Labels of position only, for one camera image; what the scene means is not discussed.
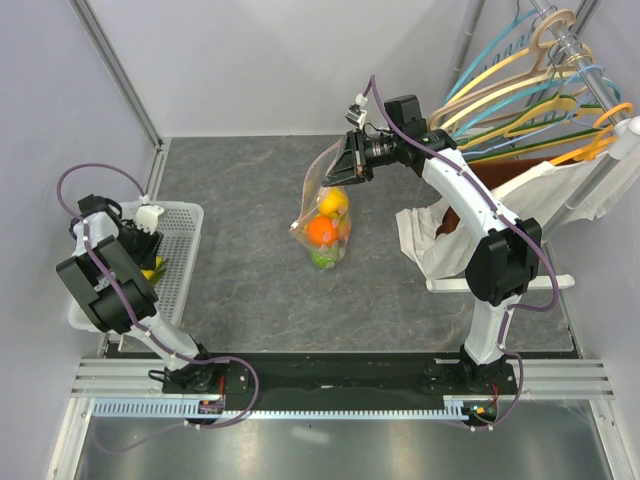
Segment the yellow pear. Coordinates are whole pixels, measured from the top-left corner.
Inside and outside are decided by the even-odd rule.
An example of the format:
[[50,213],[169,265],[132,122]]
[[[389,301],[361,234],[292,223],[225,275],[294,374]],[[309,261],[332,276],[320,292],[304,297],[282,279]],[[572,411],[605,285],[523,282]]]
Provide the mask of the yellow pear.
[[324,188],[320,192],[318,211],[321,215],[342,216],[348,212],[349,200],[346,193],[338,187]]

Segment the yellow banana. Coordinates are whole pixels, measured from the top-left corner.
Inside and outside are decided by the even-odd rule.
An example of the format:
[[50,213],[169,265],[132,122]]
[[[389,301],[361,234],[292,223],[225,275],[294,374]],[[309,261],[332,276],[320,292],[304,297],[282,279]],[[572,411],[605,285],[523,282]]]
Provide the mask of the yellow banana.
[[164,275],[166,262],[161,256],[155,258],[155,267],[153,269],[142,269],[143,276],[152,284],[156,285]]

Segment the clear zip top bag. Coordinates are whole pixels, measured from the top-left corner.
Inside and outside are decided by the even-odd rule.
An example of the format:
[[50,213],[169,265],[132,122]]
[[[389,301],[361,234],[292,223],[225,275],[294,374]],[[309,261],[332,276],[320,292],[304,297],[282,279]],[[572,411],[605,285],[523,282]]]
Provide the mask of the clear zip top bag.
[[344,258],[352,230],[345,190],[322,185],[335,166],[342,145],[342,140],[336,141],[309,166],[302,184],[300,212],[289,229],[319,269],[330,269]]

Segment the orange fruit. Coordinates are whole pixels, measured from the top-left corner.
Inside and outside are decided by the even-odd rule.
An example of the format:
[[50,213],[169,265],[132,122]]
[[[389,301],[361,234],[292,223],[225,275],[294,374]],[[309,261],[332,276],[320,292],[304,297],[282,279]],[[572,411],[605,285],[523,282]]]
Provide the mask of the orange fruit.
[[338,240],[338,225],[336,218],[317,215],[307,224],[306,237],[313,246],[330,246]]

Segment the green custard apple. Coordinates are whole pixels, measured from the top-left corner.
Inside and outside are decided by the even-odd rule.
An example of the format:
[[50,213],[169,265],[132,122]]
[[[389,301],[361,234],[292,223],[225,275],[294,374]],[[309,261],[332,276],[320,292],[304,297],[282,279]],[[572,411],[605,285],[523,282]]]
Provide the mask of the green custard apple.
[[312,251],[310,255],[312,263],[319,269],[330,269],[341,260],[339,249]]

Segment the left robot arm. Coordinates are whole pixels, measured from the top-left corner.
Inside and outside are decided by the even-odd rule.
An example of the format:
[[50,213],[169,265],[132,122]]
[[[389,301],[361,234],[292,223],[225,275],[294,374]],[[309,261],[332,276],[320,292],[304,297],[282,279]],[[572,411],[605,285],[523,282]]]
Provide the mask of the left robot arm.
[[133,337],[165,363],[149,376],[179,389],[208,393],[219,382],[205,347],[165,320],[154,281],[166,266],[159,255],[164,234],[159,224],[165,209],[141,203],[125,214],[110,198],[88,195],[78,201],[79,216],[70,222],[76,241],[71,256],[56,273],[72,297],[71,327]]

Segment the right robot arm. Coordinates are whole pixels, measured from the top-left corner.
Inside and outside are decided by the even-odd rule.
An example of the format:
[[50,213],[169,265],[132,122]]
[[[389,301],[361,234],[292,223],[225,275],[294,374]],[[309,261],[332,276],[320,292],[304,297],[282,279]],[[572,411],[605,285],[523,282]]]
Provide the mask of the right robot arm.
[[354,125],[326,173],[325,187],[343,187],[373,178],[376,167],[401,163],[446,199],[476,246],[464,271],[475,297],[471,331],[449,378],[467,392],[483,392],[507,372],[504,337],[510,309],[536,278],[542,229],[501,206],[464,160],[456,142],[442,129],[427,126],[416,96],[384,103],[388,130],[365,132],[367,99],[357,95],[346,118]]

